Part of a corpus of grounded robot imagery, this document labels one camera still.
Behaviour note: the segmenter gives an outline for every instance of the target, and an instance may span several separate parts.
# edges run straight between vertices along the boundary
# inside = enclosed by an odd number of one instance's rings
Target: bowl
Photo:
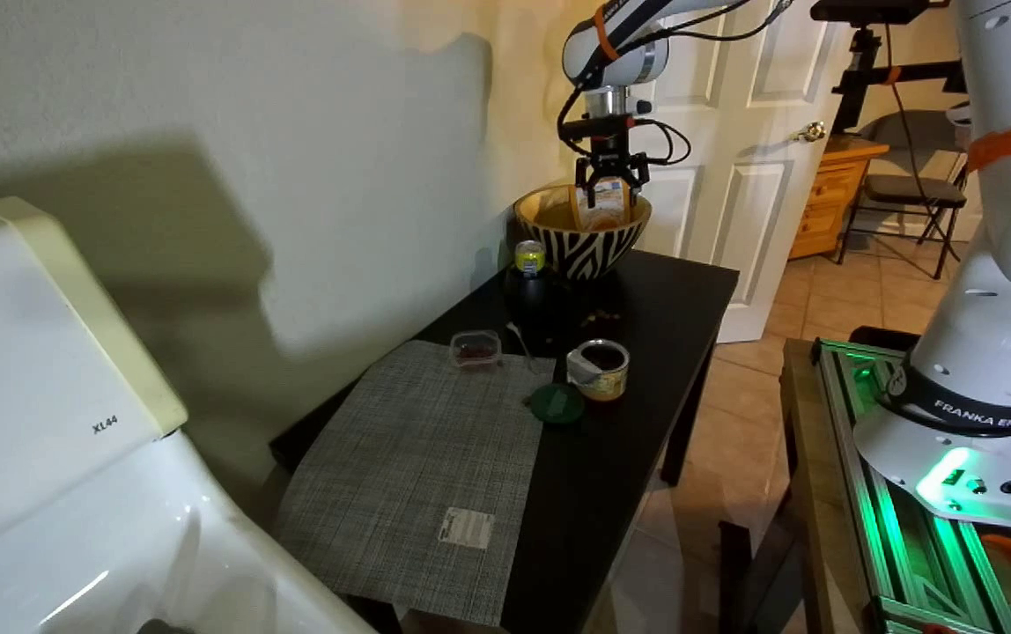
[[[564,278],[606,278],[639,244],[652,204],[631,194],[618,210],[581,210],[577,185],[539,185],[511,204],[518,228],[545,246],[545,269]]]

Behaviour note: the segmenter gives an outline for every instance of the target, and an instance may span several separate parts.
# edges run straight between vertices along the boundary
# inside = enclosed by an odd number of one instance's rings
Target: chair
[[[966,209],[966,147],[959,143],[954,122],[943,109],[909,109],[874,118],[864,137],[888,143],[888,160],[904,173],[876,173],[871,164],[842,228],[836,261],[845,261],[858,209],[895,209],[895,236],[904,236],[904,214],[925,214],[925,228],[916,238],[941,238],[934,265],[934,278],[941,278],[946,255],[962,261],[952,244],[959,210]],[[938,175],[938,156],[952,156],[946,175]]]

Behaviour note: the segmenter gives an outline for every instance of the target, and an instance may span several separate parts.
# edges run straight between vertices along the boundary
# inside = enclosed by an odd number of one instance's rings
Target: woven placemat
[[[501,625],[544,433],[526,398],[550,377],[550,360],[457,369],[405,340],[299,461],[280,540],[335,590]]]

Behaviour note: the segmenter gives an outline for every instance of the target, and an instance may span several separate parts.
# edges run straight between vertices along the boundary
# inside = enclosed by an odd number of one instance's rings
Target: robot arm
[[[649,163],[654,160],[631,153],[631,83],[660,76],[671,62],[673,27],[660,27],[660,21],[715,8],[696,16],[708,21],[741,2],[748,0],[609,0],[594,16],[575,23],[564,42],[564,74],[575,96],[561,109],[555,126],[561,140],[581,156],[575,164],[575,184],[586,190],[581,209],[619,209],[627,185],[639,190],[649,184]],[[586,96],[586,116],[567,122],[577,96]]]
[[[854,433],[934,513],[1011,524],[1011,2],[959,2],[982,228],[929,326]]]
[[[671,42],[649,40],[661,16],[737,8],[733,0],[614,0],[564,42],[564,74],[581,87],[627,87],[654,80],[671,62]]]

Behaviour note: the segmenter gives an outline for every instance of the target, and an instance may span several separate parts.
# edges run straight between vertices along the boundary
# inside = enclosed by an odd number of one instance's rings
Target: white wall
[[[890,23],[890,42],[888,33],[876,23],[874,36],[880,36],[876,67],[888,67],[888,54],[895,57],[895,67],[959,59],[954,8],[922,12],[912,23]],[[903,80],[897,93],[909,109],[946,109],[954,102],[966,102],[962,93],[943,96],[941,80]],[[895,111],[895,97],[883,83],[874,83],[865,93],[858,122],[883,111]]]
[[[564,178],[567,0],[0,0],[0,196],[52,210],[258,507],[267,435]]]

